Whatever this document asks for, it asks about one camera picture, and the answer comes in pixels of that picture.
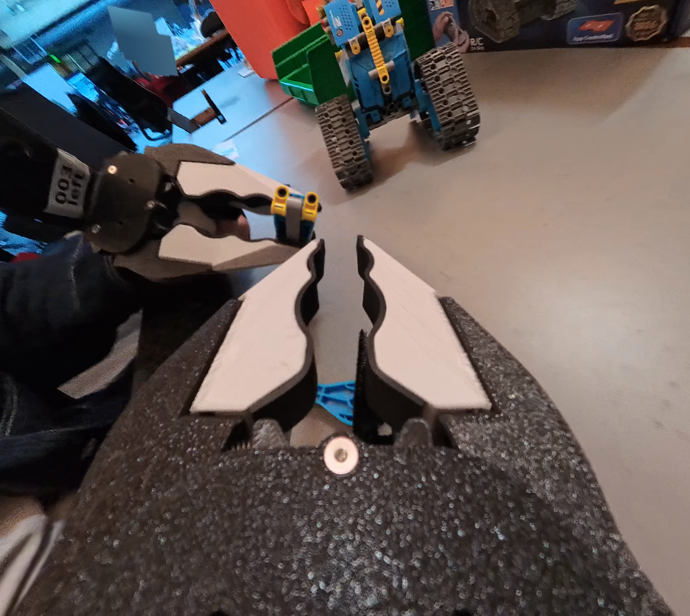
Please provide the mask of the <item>white desk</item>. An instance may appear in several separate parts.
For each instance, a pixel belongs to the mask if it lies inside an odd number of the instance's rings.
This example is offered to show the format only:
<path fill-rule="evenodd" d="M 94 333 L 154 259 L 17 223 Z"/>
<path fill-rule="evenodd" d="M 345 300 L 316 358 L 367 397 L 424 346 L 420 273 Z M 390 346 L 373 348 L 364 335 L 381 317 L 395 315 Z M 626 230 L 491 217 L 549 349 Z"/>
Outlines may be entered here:
<path fill-rule="evenodd" d="M 626 541 L 689 614 L 689 48 L 472 54 L 474 146 L 399 120 L 371 187 L 338 185 L 312 112 L 255 107 L 239 160 L 316 191 L 322 382 L 354 378 L 362 234 L 452 296 L 553 399 Z"/>

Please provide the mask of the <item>blue brick separator tool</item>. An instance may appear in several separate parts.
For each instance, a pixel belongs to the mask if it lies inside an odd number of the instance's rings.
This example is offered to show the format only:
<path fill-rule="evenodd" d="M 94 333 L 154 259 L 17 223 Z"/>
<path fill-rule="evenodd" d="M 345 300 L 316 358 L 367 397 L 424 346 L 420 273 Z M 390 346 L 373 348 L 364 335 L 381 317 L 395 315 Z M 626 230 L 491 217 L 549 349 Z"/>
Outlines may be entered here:
<path fill-rule="evenodd" d="M 352 426 L 355 407 L 355 381 L 317 384 L 315 404 L 340 422 Z"/>

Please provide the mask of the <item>blue tracked toy robot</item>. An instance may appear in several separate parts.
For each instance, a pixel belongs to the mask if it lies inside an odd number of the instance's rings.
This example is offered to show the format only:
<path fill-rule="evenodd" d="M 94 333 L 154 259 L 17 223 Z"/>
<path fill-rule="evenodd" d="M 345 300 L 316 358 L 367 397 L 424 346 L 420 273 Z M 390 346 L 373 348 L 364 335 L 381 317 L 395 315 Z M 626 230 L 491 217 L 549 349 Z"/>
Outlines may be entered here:
<path fill-rule="evenodd" d="M 323 0 L 318 12 L 354 94 L 350 99 L 343 93 L 315 109 L 344 190 L 373 180 L 371 130 L 405 115 L 418 116 L 443 150 L 475 142 L 479 108 L 456 45 L 450 42 L 414 59 L 400 0 Z"/>

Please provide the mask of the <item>grey table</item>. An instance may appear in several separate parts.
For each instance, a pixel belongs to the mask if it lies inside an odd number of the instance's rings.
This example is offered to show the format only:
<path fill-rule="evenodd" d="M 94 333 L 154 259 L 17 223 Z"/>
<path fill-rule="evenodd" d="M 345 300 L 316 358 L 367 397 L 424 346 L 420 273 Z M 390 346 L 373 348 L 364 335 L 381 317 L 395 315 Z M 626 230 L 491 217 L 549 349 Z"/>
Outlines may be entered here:
<path fill-rule="evenodd" d="M 174 127 L 174 144 L 193 144 L 212 151 L 231 138 L 238 156 L 251 170 L 295 186 L 317 189 L 324 174 L 323 141 L 312 107 L 286 94 L 276 81 L 249 74 L 239 66 L 220 73 L 175 103 L 175 111 L 193 117 L 208 107 L 201 89 L 226 117 L 192 134 Z"/>

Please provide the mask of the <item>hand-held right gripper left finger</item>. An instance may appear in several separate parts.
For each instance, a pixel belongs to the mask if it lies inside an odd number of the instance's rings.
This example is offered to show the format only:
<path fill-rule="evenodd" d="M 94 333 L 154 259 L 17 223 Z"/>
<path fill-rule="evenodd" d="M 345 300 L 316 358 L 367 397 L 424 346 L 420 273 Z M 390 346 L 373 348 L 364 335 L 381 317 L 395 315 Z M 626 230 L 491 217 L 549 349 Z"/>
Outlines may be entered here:
<path fill-rule="evenodd" d="M 309 324 L 319 310 L 325 243 L 315 239 L 239 300 L 190 413 L 273 419 L 291 430 L 315 404 L 317 373 Z"/>

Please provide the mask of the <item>metal bracket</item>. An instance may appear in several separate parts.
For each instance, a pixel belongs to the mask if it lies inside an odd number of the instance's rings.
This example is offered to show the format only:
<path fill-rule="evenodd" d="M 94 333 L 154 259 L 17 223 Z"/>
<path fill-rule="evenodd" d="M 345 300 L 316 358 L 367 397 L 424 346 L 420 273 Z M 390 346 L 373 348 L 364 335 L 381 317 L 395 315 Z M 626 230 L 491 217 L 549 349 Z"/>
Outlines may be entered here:
<path fill-rule="evenodd" d="M 183 130 L 187 134 L 192 134 L 198 129 L 201 129 L 206 125 L 212 123 L 213 121 L 217 121 L 221 125 L 226 124 L 226 117 L 222 114 L 218 106 L 211 99 L 207 91 L 201 89 L 201 94 L 204 97 L 206 103 L 208 104 L 208 107 L 204 111 L 198 113 L 192 118 L 188 118 L 180 114 L 179 112 L 173 110 L 172 108 L 168 108 L 166 113 L 166 120 L 168 120 L 168 122 L 172 126 Z"/>

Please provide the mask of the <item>black dimpled mat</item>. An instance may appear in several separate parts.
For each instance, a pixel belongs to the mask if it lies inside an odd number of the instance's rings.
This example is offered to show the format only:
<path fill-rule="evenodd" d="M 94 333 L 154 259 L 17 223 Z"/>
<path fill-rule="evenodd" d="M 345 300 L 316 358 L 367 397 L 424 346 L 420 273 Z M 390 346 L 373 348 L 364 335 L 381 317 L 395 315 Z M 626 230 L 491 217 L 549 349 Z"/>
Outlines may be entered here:
<path fill-rule="evenodd" d="M 153 287 L 143 304 L 134 387 L 143 385 L 226 302 L 236 297 L 230 275 L 207 275 Z"/>

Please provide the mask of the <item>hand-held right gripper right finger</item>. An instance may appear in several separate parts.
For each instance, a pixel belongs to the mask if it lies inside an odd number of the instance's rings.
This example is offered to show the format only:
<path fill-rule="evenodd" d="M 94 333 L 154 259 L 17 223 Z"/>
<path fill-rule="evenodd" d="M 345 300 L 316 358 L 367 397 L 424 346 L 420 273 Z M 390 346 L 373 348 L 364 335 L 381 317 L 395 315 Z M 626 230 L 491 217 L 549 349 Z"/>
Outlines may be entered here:
<path fill-rule="evenodd" d="M 360 401 L 395 434 L 423 422 L 432 442 L 445 443 L 442 418 L 489 413 L 487 389 L 436 291 L 363 235 L 356 252 L 371 322 L 358 363 Z"/>

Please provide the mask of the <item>blue grey brick assembly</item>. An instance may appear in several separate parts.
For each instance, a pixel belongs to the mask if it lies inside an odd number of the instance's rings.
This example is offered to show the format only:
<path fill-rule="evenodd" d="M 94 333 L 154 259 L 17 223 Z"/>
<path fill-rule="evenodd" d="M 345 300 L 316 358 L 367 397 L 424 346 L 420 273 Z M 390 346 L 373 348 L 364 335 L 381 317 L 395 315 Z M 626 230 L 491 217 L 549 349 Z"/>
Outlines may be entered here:
<path fill-rule="evenodd" d="M 321 210 L 315 192 L 299 194 L 286 185 L 279 185 L 271 202 L 271 216 L 275 226 L 275 239 L 292 247 L 304 247 L 314 237 L 317 215 Z"/>

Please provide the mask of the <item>black office chair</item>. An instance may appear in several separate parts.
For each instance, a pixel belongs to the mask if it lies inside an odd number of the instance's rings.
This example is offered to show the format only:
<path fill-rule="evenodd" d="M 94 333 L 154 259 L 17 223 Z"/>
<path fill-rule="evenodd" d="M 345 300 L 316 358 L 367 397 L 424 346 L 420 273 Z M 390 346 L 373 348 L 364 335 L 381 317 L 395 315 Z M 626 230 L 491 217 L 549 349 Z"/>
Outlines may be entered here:
<path fill-rule="evenodd" d="M 118 103 L 149 141 L 172 137 L 168 105 L 157 94 L 123 74 L 100 56 L 85 73 L 99 90 Z"/>

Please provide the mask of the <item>person's leg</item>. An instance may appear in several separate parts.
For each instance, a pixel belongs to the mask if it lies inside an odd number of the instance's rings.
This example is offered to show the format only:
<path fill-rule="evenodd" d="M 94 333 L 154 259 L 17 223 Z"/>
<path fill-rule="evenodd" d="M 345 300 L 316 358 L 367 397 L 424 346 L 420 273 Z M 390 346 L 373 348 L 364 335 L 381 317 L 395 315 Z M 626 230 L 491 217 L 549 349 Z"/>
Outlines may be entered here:
<path fill-rule="evenodd" d="M 58 389 L 31 389 L 1 374 L 1 473 L 42 464 L 55 455 L 81 455 L 92 439 L 104 438 L 130 396 L 128 379 L 74 399 Z"/>

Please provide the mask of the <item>green plastic bin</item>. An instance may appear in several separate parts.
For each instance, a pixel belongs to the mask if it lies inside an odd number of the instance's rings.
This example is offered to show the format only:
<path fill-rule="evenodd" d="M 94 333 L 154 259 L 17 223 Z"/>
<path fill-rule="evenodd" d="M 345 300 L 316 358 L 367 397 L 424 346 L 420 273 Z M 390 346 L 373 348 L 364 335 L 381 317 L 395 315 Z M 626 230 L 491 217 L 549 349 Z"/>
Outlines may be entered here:
<path fill-rule="evenodd" d="M 426 0 L 398 0 L 410 58 L 417 59 L 434 46 Z M 355 94 L 340 69 L 337 48 L 320 22 L 272 51 L 277 79 L 285 91 L 301 103 L 316 107 L 347 94 Z"/>

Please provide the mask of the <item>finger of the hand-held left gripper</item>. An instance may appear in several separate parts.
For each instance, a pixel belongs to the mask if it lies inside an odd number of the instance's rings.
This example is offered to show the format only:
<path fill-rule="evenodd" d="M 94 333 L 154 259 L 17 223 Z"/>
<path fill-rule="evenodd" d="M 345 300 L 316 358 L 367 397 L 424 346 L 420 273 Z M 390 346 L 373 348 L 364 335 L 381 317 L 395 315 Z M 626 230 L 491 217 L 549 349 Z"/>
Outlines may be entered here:
<path fill-rule="evenodd" d="M 238 163 L 182 161 L 176 174 L 182 197 L 211 209 L 270 212 L 281 183 Z"/>
<path fill-rule="evenodd" d="M 161 274 L 229 272 L 279 266 L 293 258 L 303 261 L 304 251 L 273 239 L 213 238 L 190 225 L 177 225 L 160 241 L 157 269 Z"/>

